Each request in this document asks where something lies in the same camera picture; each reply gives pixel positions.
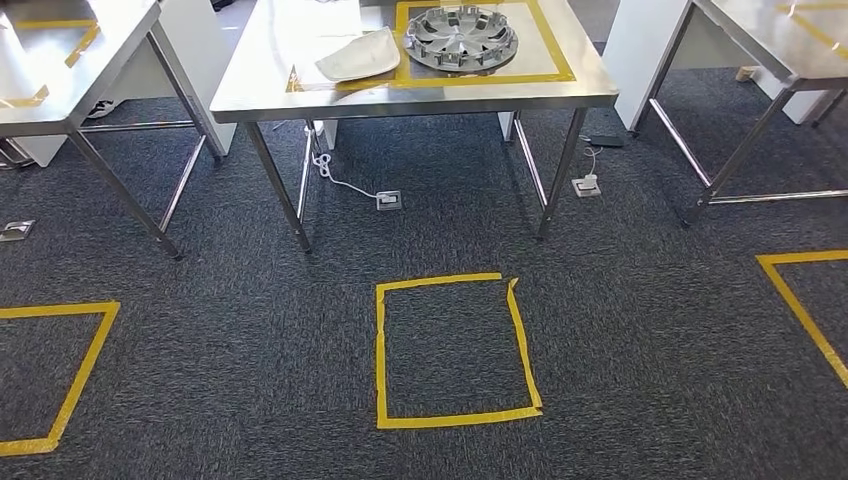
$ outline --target metal table frame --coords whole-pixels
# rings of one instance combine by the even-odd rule
[[[177,204],[180,201],[182,193],[185,189],[186,184],[188,183],[189,176],[191,175],[192,170],[194,169],[194,165],[197,162],[198,157],[200,156],[200,152],[203,149],[203,146],[206,145],[211,155],[217,160],[224,157],[223,150],[219,145],[216,145],[215,142],[210,141],[211,138],[214,138],[211,135],[212,127],[211,125],[207,125],[204,121],[204,117],[199,113],[200,109],[198,104],[196,103],[197,94],[191,88],[191,85],[188,82],[183,82],[181,79],[187,78],[185,71],[182,70],[182,67],[178,63],[172,64],[168,58],[174,58],[174,50],[171,46],[170,42],[167,40],[167,36],[162,30],[162,26],[159,21],[155,18],[158,17],[159,7],[158,5],[154,5],[155,17],[153,24],[147,30],[145,34],[147,40],[150,43],[150,46],[153,49],[153,52],[156,55],[156,58],[159,60],[159,63],[162,66],[162,69],[165,72],[165,75],[168,77],[168,80],[171,86],[174,88],[174,91],[177,94],[183,108],[188,112],[190,121],[157,121],[157,122],[145,122],[145,123],[133,123],[133,124],[125,124],[125,125],[98,125],[98,126],[81,126],[82,121],[84,120],[84,116],[81,118],[73,118],[76,115],[72,115],[65,122],[61,122],[59,124],[59,128],[57,131],[49,131],[49,129],[55,127],[45,127],[46,130],[32,130],[30,128],[19,127],[16,131],[8,134],[9,136],[16,137],[25,137],[25,136],[41,136],[41,135],[49,135],[49,134],[65,134],[71,140],[71,142],[76,146],[76,148],[80,151],[80,153],[85,157],[85,159],[94,167],[97,173],[100,174],[101,177],[109,184],[110,187],[115,191],[121,201],[124,203],[124,206],[129,210],[129,212],[136,217],[136,219],[141,222],[141,224],[147,229],[148,233],[150,233],[157,241],[159,246],[172,258],[175,260],[179,260],[182,258],[180,250],[174,244],[173,241],[165,234],[168,229],[168,225],[171,222],[171,218],[173,217],[174,211],[177,208]],[[123,63],[129,59],[129,56],[132,55],[133,52],[138,48],[138,45],[143,40],[143,38],[136,39],[135,45],[132,45],[132,39],[128,40],[128,46],[123,50],[126,50],[118,55],[123,57],[121,59],[113,59],[112,62],[120,62],[123,60]],[[105,89],[108,87],[109,82],[98,81],[95,82],[84,98],[81,100],[80,105],[74,109],[75,111],[89,111],[94,104],[99,100],[100,95],[103,94]],[[171,194],[171,199],[168,202],[168,206],[165,209],[165,213],[162,218],[157,222],[155,221],[147,211],[139,204],[139,202],[135,199],[135,197],[130,193],[127,189],[126,185],[121,181],[120,178],[115,174],[112,168],[109,166],[108,162],[100,155],[94,145],[88,139],[89,134],[96,133],[108,133],[108,132],[124,132],[124,131],[142,131],[142,130],[159,130],[159,129],[170,129],[170,128],[195,128],[200,136],[195,147],[186,161],[183,172],[180,175],[179,180],[177,181],[176,187]],[[2,133],[3,126],[0,125],[0,133]]]
[[[810,126],[812,126],[813,128],[819,128],[819,125],[821,125],[823,121],[827,120],[827,117],[829,117],[834,110],[839,108],[839,105],[841,105],[842,101],[845,100],[846,93],[848,93],[848,91],[846,90],[842,90],[837,93],[836,96],[833,97],[833,100],[831,100],[830,103],[827,105],[827,107],[822,110],[819,116],[816,117],[816,119],[810,123]]]
[[[565,138],[565,145],[563,146],[562,154],[560,155],[556,175],[554,176],[554,182],[551,186],[550,193],[547,195],[545,194],[545,188],[539,177],[539,171],[536,168],[533,153],[530,151],[527,137],[524,134],[524,127],[521,124],[520,119],[521,112],[512,112],[512,120],[510,122],[510,129],[506,134],[506,139],[511,143],[514,141],[516,136],[518,137],[525,160],[527,161],[527,167],[530,170],[530,176],[533,179],[533,186],[536,189],[539,204],[542,208],[542,219],[536,233],[536,236],[539,239],[544,239],[548,235],[551,220],[553,219],[554,212],[556,212],[557,204],[562,194],[562,187],[567,180],[568,169],[574,159],[577,143],[580,141],[580,131],[583,128],[583,122],[586,119],[588,110],[588,107],[581,107],[574,111],[574,116],[571,119],[571,123],[568,127],[568,133]],[[304,232],[302,222],[305,211],[306,192],[309,184],[309,169],[312,157],[313,155],[320,155],[322,153],[314,121],[306,120],[307,139],[303,155],[300,188],[297,195],[297,206],[292,203],[291,198],[286,191],[286,187],[280,178],[280,173],[274,164],[274,158],[271,156],[271,151],[268,148],[268,144],[265,142],[265,137],[262,135],[259,125],[256,122],[243,122],[243,125],[247,130],[250,140],[253,142],[253,146],[256,148],[262,167],[268,175],[268,180],[270,180],[271,186],[274,188],[274,192],[277,194],[277,198],[283,206],[283,214],[286,217],[286,221],[288,221],[291,226],[292,231],[294,232],[303,251],[311,253],[312,246],[309,243],[306,232]]]
[[[713,178],[707,173],[706,169],[698,161],[698,158],[692,152],[686,140],[672,123],[668,114],[657,100],[657,95],[662,87],[663,81],[671,68],[677,50],[680,47],[683,37],[692,21],[692,16],[695,9],[700,8],[712,21],[716,22],[731,39],[733,39],[743,50],[745,50],[755,61],[761,66],[768,69],[778,78],[788,78],[789,81],[784,83],[781,92],[774,98],[769,108],[757,121],[754,127],[748,132],[742,143],[736,148],[718,174]],[[748,153],[754,146],[754,143],[760,138],[771,118],[781,112],[783,107],[792,99],[796,92],[809,90],[838,90],[848,87],[848,79],[820,79],[810,80],[799,78],[792,74],[789,69],[784,66],[779,59],[771,55],[765,48],[751,38],[741,27],[735,24],[733,20],[728,18],[720,9],[718,9],[710,0],[693,0],[683,19],[677,36],[672,42],[670,50],[666,53],[663,63],[660,67],[659,74],[654,80],[648,92],[648,105],[651,108],[644,107],[639,120],[634,128],[638,134],[639,126],[642,125],[650,114],[651,110],[655,111],[659,116],[662,124],[674,138],[675,143],[683,152],[689,164],[695,170],[698,179],[703,183],[704,190],[698,197],[695,205],[688,208],[681,215],[683,223],[692,225],[697,222],[700,215],[709,205],[727,205],[735,203],[757,203],[771,202],[778,200],[805,200],[816,198],[836,198],[848,197],[848,189],[845,190],[820,190],[812,192],[793,192],[793,193],[776,193],[765,195],[736,195],[736,196],[718,196],[719,191],[727,183],[730,177],[739,169],[739,167],[747,159]]]
[[[0,138],[0,171],[20,170],[34,165],[35,160],[12,138]]]

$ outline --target yellow tape outline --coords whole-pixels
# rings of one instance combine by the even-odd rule
[[[31,455],[35,453],[52,452],[59,446],[59,439],[65,432],[65,427],[68,426],[68,421],[71,419],[71,414],[74,413],[74,408],[77,406],[79,397],[82,394],[85,383],[91,375],[91,370],[94,368],[94,363],[97,361],[100,350],[103,348],[103,343],[106,341],[106,336],[112,328],[112,323],[118,310],[121,308],[120,302],[100,302],[100,303],[79,303],[70,305],[46,305],[38,307],[17,307],[0,309],[0,319],[10,320],[19,318],[33,317],[52,317],[65,315],[88,315],[88,314],[103,314],[103,320],[97,327],[97,332],[91,340],[88,351],[82,359],[80,368],[74,377],[71,388],[68,389],[68,394],[59,408],[59,413],[53,421],[53,426],[50,432],[44,438],[32,438],[25,440],[11,440],[0,442],[0,457],[12,455]]]
[[[49,22],[17,22],[15,28],[21,30],[34,30],[39,28],[86,28],[87,30],[80,39],[70,55],[65,58],[65,66],[73,67],[82,57],[83,53],[94,43],[94,39],[100,34],[100,25],[95,20],[55,20]],[[30,98],[0,98],[0,108],[32,108],[44,103],[50,90],[47,85],[41,87],[38,92]]]
[[[821,10],[843,10],[848,9],[848,3],[841,2],[828,2],[828,3],[813,3],[808,5],[778,5],[777,10],[781,13],[785,13],[789,15],[789,18],[795,21],[801,28],[803,28],[807,33],[809,33],[813,38],[818,40],[819,42],[826,45],[828,48],[833,50],[834,53],[839,55],[845,60],[848,60],[848,47],[845,45],[841,45],[830,35],[824,33],[820,28],[813,25],[812,22],[804,18],[798,12],[808,10],[808,11],[821,11]]]
[[[542,73],[529,75],[502,75],[502,76],[476,76],[466,75],[460,77],[440,77],[440,78],[412,78],[410,74],[409,55],[403,53],[403,34],[406,31],[407,22],[409,22],[409,9],[421,7],[452,7],[463,4],[470,5],[499,5],[501,3],[524,3],[530,10],[533,20],[536,22],[536,27],[539,29],[539,34],[548,54],[551,57],[554,65],[557,68],[557,73]],[[398,2],[395,7],[395,29],[392,32],[395,36],[395,42],[398,49],[401,50],[400,64],[394,71],[394,78],[384,79],[363,79],[354,80],[351,82],[341,83],[316,83],[304,84],[297,78],[297,73],[294,67],[289,75],[289,82],[286,86],[286,92],[304,92],[317,90],[336,90],[336,91],[355,91],[365,90],[368,88],[387,86],[389,88],[441,88],[441,87],[459,87],[467,85],[512,85],[518,83],[542,83],[542,82],[573,82],[576,80],[574,71],[565,59],[562,49],[556,40],[556,36],[551,30],[551,26],[545,19],[545,13],[542,7],[539,6],[538,0],[408,0]]]
[[[530,355],[527,350],[527,336],[524,333],[524,324],[521,321],[521,313],[518,311],[518,303],[515,300],[515,285],[517,278],[509,281],[507,288],[507,305],[509,306],[512,323],[515,326],[518,350],[521,354],[521,363],[524,368],[524,378],[527,389],[530,392],[531,406],[502,410],[498,412],[471,413],[464,415],[442,415],[433,417],[407,417],[389,418],[388,414],[388,390],[386,388],[386,292],[404,288],[415,288],[426,285],[444,285],[459,282],[480,282],[501,280],[500,273],[473,273],[462,275],[449,275],[442,277],[419,278],[415,280],[404,280],[377,284],[377,355],[376,355],[376,383],[377,383],[377,428],[436,428],[456,427],[462,425],[478,425],[482,423],[506,422],[520,418],[535,417],[542,414],[542,398],[536,389],[533,380],[533,371],[530,368]]]
[[[809,262],[828,262],[834,260],[848,260],[848,250],[829,250],[822,252],[802,252],[802,253],[783,253],[775,255],[757,255],[757,261],[766,272],[771,282],[774,284],[780,296],[786,301],[789,308],[801,322],[804,330],[812,338],[813,342],[824,355],[830,366],[836,372],[836,375],[842,380],[845,388],[848,388],[848,368],[845,363],[839,358],[836,350],[827,341],[824,334],[819,329],[813,317],[807,312],[789,285],[780,276],[780,273],[775,268],[776,265],[785,265],[789,263],[809,263]]]

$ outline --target cord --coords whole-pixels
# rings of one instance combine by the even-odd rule
[[[586,143],[589,143],[589,142],[592,141],[592,139],[587,137],[586,135],[580,135],[580,140],[583,140]],[[597,163],[598,163],[597,157],[603,151],[604,151],[604,147],[598,147],[597,150],[593,149],[589,145],[583,147],[583,155],[586,156],[586,157],[592,157],[592,170],[589,171],[589,175],[592,175],[593,173],[595,173],[595,165],[597,165]]]
[[[381,197],[386,196],[386,195],[372,195],[372,194],[366,192],[365,190],[362,190],[358,187],[355,187],[355,186],[353,186],[353,185],[351,185],[347,182],[340,182],[340,181],[336,180],[335,178],[333,178],[333,174],[330,173],[330,160],[332,160],[332,157],[330,157],[330,155],[326,154],[326,153],[321,154],[317,157],[315,155],[312,155],[312,164],[315,165],[316,167],[318,167],[318,173],[324,178],[329,178],[330,181],[335,183],[336,185],[343,185],[345,187],[351,188],[351,189],[356,190],[357,192],[365,195],[366,197],[370,197],[370,198],[381,198]]]

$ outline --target table leg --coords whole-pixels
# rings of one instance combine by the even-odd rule
[[[209,153],[211,153],[212,157],[216,160],[220,160],[224,157],[224,149],[218,144],[218,137],[213,131],[212,125],[206,121],[205,117],[201,113],[200,108],[202,107],[202,104],[197,97],[197,92],[194,91],[187,81],[184,83],[180,80],[181,78],[187,79],[188,75],[186,75],[179,63],[175,62],[172,64],[168,60],[166,50],[172,56],[175,56],[176,54],[173,53],[174,48],[168,42],[168,37],[165,35],[165,31],[162,29],[162,25],[158,21],[153,24],[150,32],[147,33],[147,41],[150,43],[150,47],[153,49],[153,53],[156,55],[156,58],[159,60],[159,64],[162,65],[162,70],[165,71],[165,76],[168,77],[168,81],[174,88],[174,92],[180,99],[180,103],[182,103],[183,108],[185,108],[186,112],[188,112],[189,118],[191,118],[195,128],[197,128],[197,133],[200,134],[201,137],[206,137],[206,146],[209,149]]]
[[[562,148],[562,155],[559,159],[556,176],[554,176],[554,184],[551,187],[551,194],[548,195],[548,204],[542,213],[542,223],[539,225],[539,238],[545,238],[548,235],[548,229],[551,225],[551,219],[556,211],[559,196],[562,193],[562,186],[565,184],[568,168],[571,166],[571,161],[574,159],[574,153],[577,149],[577,142],[580,141],[580,130],[583,129],[583,121],[586,120],[588,109],[578,108],[574,111],[574,116],[571,117],[571,125],[568,127],[568,134],[565,137],[565,146]]]
[[[501,124],[501,133],[504,137],[504,142],[515,142],[515,121],[519,120],[521,112],[498,112],[498,123]]]
[[[0,138],[0,170],[18,170],[34,163],[13,138]]]
[[[686,36],[689,24],[692,23],[692,16],[695,14],[696,8],[697,6],[694,2],[692,2],[689,5],[689,9],[686,10],[686,15],[683,17],[683,22],[680,24],[677,36],[675,36],[674,41],[671,42],[671,47],[666,53],[663,63],[660,65],[660,69],[657,72],[657,78],[654,79],[654,82],[651,84],[651,89],[648,91],[648,96],[645,97],[645,104],[642,106],[642,113],[639,115],[639,119],[636,120],[636,125],[633,126],[634,134],[638,134],[639,127],[642,126],[645,119],[648,118],[648,114],[651,113],[651,107],[648,105],[648,100],[657,98],[657,95],[659,95],[660,88],[662,88],[662,84],[665,82],[665,77],[668,75],[668,71],[671,70],[671,65],[674,63],[674,57],[677,56],[677,50],[680,49],[683,37]]]
[[[742,143],[736,147],[736,151],[730,156],[727,160],[727,163],[721,167],[721,170],[716,175],[715,179],[712,183],[704,189],[701,193],[700,198],[695,203],[695,206],[686,211],[683,215],[683,222],[687,225],[694,224],[698,217],[700,217],[701,213],[703,213],[704,209],[707,208],[707,205],[710,204],[710,201],[715,197],[721,187],[727,183],[727,180],[733,175],[736,170],[742,165],[745,159],[748,157],[748,153],[751,151],[751,148],[754,146],[754,142],[760,138],[768,125],[769,120],[776,113],[783,110],[783,107],[792,99],[795,95],[795,92],[784,88],[778,95],[775,97],[774,101],[771,102],[766,113],[763,114],[762,117],[757,121],[757,124],[754,125],[754,128],[748,132],[748,135],[742,140]]]
[[[297,193],[297,218],[303,222],[303,212],[306,208],[306,193],[309,187],[309,169],[312,167],[313,156],[321,155],[321,142],[318,140],[318,130],[315,122],[306,121],[306,151],[303,153],[303,165],[300,170],[300,190]]]
[[[115,193],[118,194],[118,197],[124,202],[124,205],[127,209],[132,213],[138,221],[144,225],[148,232],[153,235],[156,240],[159,242],[159,246],[162,247],[165,252],[168,253],[171,257],[175,259],[181,258],[180,251],[177,249],[176,245],[169,239],[165,232],[159,229],[159,226],[150,218],[150,215],[144,211],[144,208],[139,205],[139,203],[135,200],[132,194],[127,190],[127,187],[121,182],[121,180],[115,175],[115,172],[109,167],[109,164],[106,163],[106,160],[100,156],[100,153],[94,148],[94,145],[88,141],[88,139],[79,131],[73,131],[68,134],[68,138],[71,139],[74,145],[76,145],[77,149],[79,149],[80,153],[86,158],[86,160],[91,163],[91,165],[97,170],[97,173],[103,177],[104,180],[115,190]]]
[[[836,95],[836,97],[833,98],[833,101],[830,102],[830,105],[828,105],[827,108],[825,108],[822,113],[815,120],[813,120],[813,128],[819,128],[821,122],[825,121],[825,119],[827,119],[827,117],[829,117],[830,114],[833,113],[833,111],[836,110],[837,107],[839,107],[839,104],[842,103],[842,100],[845,99],[846,93],[848,93],[848,90],[842,90]]]
[[[271,181],[271,186],[274,187],[274,192],[277,194],[277,198],[279,198],[280,203],[283,206],[283,214],[285,214],[286,220],[289,222],[289,225],[294,231],[300,246],[306,253],[309,253],[311,251],[309,239],[306,238],[306,233],[303,231],[303,225],[297,218],[297,211],[295,211],[294,206],[292,206],[291,200],[289,199],[289,195],[286,193],[286,187],[283,185],[283,180],[280,178],[280,172],[277,171],[277,166],[274,165],[274,158],[271,156],[268,144],[265,143],[265,137],[262,136],[262,132],[259,130],[259,125],[257,125],[256,122],[245,122],[244,126],[247,129],[247,135],[250,137],[250,140],[253,142],[253,146],[256,148],[256,153],[259,155],[259,161],[262,162],[262,167],[265,168],[268,180]]]

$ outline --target power outlet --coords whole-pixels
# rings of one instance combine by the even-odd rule
[[[400,190],[388,192],[377,192],[377,210],[400,210],[403,203],[400,201]]]
[[[586,175],[583,178],[575,178],[571,181],[571,185],[574,186],[574,192],[580,198],[597,197],[601,194],[597,175]]]

